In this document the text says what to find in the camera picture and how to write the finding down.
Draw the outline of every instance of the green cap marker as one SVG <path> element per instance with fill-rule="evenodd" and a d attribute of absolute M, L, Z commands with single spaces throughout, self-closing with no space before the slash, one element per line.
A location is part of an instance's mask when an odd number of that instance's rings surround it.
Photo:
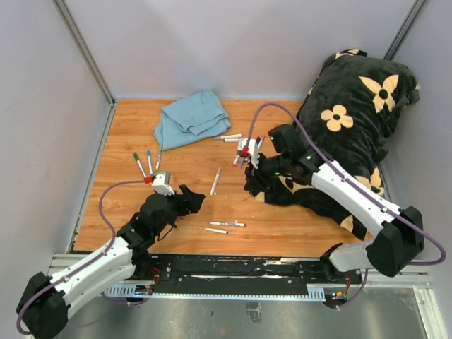
<path fill-rule="evenodd" d="M 138 166 L 140 167 L 140 171 L 141 171 L 141 173 L 143 174 L 143 178 L 146 179 L 146 173 L 144 172 L 143 166 L 141 165 L 141 161 L 140 161 L 140 158 L 138 157 L 138 153 L 135 152 L 135 153 L 133 154 L 133 157 L 135 158 L 136 163 L 137 163 Z"/>

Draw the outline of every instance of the red part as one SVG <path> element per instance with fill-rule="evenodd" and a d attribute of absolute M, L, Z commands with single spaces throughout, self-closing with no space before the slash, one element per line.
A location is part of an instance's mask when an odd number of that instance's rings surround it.
<path fill-rule="evenodd" d="M 248 156 L 248 150 L 249 150 L 249 148 L 248 147 L 243 147 L 243 149 L 242 149 L 242 151 L 240 152 L 240 156 L 241 157 L 247 157 Z"/>

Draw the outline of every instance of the white pen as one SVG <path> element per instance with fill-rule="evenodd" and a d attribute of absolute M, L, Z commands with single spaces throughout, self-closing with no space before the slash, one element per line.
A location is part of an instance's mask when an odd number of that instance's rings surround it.
<path fill-rule="evenodd" d="M 212 222 L 209 222 L 209 224 L 217 225 L 217 226 L 240 226 L 240 227 L 245 227 L 246 226 L 246 224 L 244 222 L 217 222 L 217 221 L 212 221 Z"/>
<path fill-rule="evenodd" d="M 231 139 L 231 138 L 241 138 L 241 134 L 232 134 L 230 136 L 214 136 L 213 140 L 223 140 L 223 139 Z"/>
<path fill-rule="evenodd" d="M 211 232 L 217 232 L 217 233 L 221 233 L 221 234 L 227 234 L 227 230 L 219 230 L 217 228 L 206 227 L 205 230 L 211 231 Z"/>
<path fill-rule="evenodd" d="M 150 154 L 150 150 L 148 150 L 149 175 L 154 175 L 153 160 L 151 157 L 152 157 L 152 155 Z"/>
<path fill-rule="evenodd" d="M 162 159 L 162 147 L 158 146 L 158 156 L 157 156 L 157 164 L 155 165 L 155 170 L 158 171 L 160 167 L 160 159 Z"/>
<path fill-rule="evenodd" d="M 218 168 L 217 175 L 215 175 L 215 179 L 213 180 L 212 188 L 210 189 L 211 196 L 215 194 L 215 189 L 217 188 L 218 180 L 220 178 L 221 167 Z"/>
<path fill-rule="evenodd" d="M 232 166 L 237 166 L 237 164 L 239 163 L 239 160 L 240 160 L 240 155 L 235 157 L 234 162 L 232 163 Z"/>

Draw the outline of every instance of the cream flower print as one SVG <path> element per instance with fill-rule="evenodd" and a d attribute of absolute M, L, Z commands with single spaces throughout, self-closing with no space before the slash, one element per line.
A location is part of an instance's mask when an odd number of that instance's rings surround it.
<path fill-rule="evenodd" d="M 308 95 L 311 95 L 311 92 L 312 92 L 312 90 L 314 89 L 314 87 L 316 87 L 316 84 L 313 84 L 313 85 L 312 85 L 311 89 L 310 89 L 309 92 L 308 92 Z"/>
<path fill-rule="evenodd" d="M 392 94 L 397 88 L 398 74 L 394 74 L 386 78 L 383 85 L 380 85 L 375 80 L 366 78 L 365 76 L 360 76 L 359 78 L 363 84 L 365 84 L 367 88 L 375 94 L 373 101 L 376 113 L 381 112 L 384 104 L 388 105 L 389 112 L 393 110 L 396 103 L 394 102 Z"/>
<path fill-rule="evenodd" d="M 320 117 L 327 121 L 326 127 L 332 132 L 339 132 L 342 126 L 347 129 L 353 126 L 353 118 L 347 115 L 347 110 L 342 105 L 335 105 L 332 111 L 324 110 Z"/>
<path fill-rule="evenodd" d="M 340 58 L 342 55 L 356 55 L 359 52 L 358 49 L 349 49 L 346 52 L 338 52 L 336 53 L 336 58 L 334 58 L 335 60 L 337 60 L 338 58 Z"/>

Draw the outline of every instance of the metal floor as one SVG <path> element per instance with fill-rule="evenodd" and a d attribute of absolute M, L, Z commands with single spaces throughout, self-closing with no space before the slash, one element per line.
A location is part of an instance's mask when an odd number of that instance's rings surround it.
<path fill-rule="evenodd" d="M 99 318 L 84 328 L 76 325 Z M 364 290 L 340 312 L 318 302 L 265 301 L 260 319 L 239 300 L 151 299 L 128 308 L 95 298 L 58 338 L 420 339 L 427 335 L 414 292 L 385 288 Z"/>

